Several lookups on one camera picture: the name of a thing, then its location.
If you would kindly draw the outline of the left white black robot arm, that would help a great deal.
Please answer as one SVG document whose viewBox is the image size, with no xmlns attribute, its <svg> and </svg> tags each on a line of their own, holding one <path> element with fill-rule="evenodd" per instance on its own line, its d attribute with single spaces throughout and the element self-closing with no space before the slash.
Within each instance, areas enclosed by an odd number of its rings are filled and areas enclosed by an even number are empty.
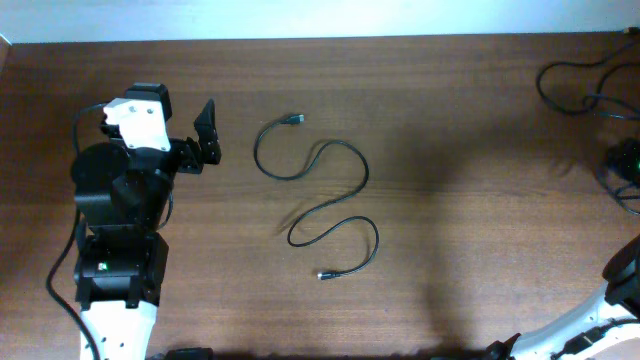
<svg viewBox="0 0 640 360">
<path fill-rule="evenodd" d="M 107 141 L 78 150 L 71 166 L 78 221 L 75 313 L 82 359 L 143 359 L 157 319 L 169 245 L 160 234 L 174 179 L 217 165 L 215 103 L 194 121 L 195 138 L 171 138 L 169 100 L 132 90 L 97 104 Z"/>
</svg>

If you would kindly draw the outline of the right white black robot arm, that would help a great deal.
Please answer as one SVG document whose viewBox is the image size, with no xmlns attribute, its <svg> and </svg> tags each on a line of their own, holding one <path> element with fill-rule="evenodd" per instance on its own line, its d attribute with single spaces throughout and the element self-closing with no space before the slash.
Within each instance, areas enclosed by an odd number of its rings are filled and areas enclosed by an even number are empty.
<svg viewBox="0 0 640 360">
<path fill-rule="evenodd" d="M 585 302 L 544 327 L 488 346 L 483 359 L 589 359 L 639 337 L 639 239 L 602 272 L 605 283 Z"/>
</svg>

